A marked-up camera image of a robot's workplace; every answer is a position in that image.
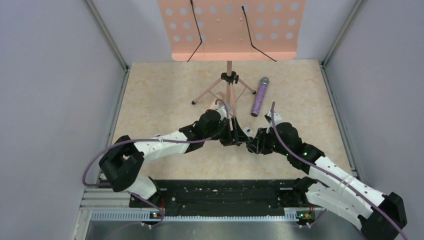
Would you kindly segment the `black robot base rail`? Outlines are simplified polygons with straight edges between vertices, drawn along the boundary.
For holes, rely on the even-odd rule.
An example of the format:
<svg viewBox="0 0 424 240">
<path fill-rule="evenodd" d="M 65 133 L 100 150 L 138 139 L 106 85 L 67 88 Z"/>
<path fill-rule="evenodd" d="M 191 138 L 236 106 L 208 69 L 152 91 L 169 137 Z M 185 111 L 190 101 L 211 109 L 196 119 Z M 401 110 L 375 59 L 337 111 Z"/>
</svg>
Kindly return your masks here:
<svg viewBox="0 0 424 240">
<path fill-rule="evenodd" d="M 148 222 L 293 222 L 310 228 L 326 210 L 301 199 L 300 179 L 156 180 L 147 202 L 131 194 L 130 208 L 150 208 Z"/>
</svg>

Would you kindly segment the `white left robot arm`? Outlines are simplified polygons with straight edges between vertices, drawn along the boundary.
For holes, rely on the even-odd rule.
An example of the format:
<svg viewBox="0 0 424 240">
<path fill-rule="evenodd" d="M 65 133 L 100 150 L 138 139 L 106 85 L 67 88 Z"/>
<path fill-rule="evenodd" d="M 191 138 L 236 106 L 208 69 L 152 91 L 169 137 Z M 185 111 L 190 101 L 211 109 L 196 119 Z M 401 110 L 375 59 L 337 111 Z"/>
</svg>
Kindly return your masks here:
<svg viewBox="0 0 424 240">
<path fill-rule="evenodd" d="M 149 207 L 160 202 L 160 193 L 152 179 L 141 176 L 145 162 L 198 150 L 207 141 L 223 146 L 240 146 L 253 139 L 253 130 L 242 128 L 236 117 L 228 118 L 224 110 L 208 109 L 197 121 L 167 135 L 130 139 L 124 135 L 106 148 L 99 167 L 114 192 L 133 192 Z"/>
</svg>

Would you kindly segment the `white earbud charging case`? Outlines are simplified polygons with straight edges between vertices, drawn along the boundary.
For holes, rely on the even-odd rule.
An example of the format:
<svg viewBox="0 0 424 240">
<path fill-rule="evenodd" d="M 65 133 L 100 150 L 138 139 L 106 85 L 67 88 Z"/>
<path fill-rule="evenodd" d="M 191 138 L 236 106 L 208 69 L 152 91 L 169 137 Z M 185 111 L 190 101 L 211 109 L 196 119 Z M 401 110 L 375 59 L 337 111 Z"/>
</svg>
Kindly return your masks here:
<svg viewBox="0 0 424 240">
<path fill-rule="evenodd" d="M 249 127 L 245 127 L 243 129 L 244 133 L 249 137 L 249 138 L 253 138 L 254 137 L 254 131 L 249 128 Z"/>
</svg>

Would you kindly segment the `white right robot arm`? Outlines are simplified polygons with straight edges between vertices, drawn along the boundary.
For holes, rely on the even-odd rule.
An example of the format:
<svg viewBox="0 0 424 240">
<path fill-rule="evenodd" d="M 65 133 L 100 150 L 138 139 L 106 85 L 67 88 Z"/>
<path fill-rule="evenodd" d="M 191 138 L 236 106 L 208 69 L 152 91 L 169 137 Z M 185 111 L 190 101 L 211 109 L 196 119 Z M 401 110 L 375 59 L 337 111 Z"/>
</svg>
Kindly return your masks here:
<svg viewBox="0 0 424 240">
<path fill-rule="evenodd" d="M 337 166 L 323 151 L 303 142 L 288 122 L 244 130 L 251 140 L 247 149 L 255 154 L 278 153 L 304 172 L 295 185 L 293 200 L 299 206 L 317 205 L 343 218 L 366 240 L 407 238 L 403 228 L 407 216 L 403 199 L 376 190 Z"/>
</svg>

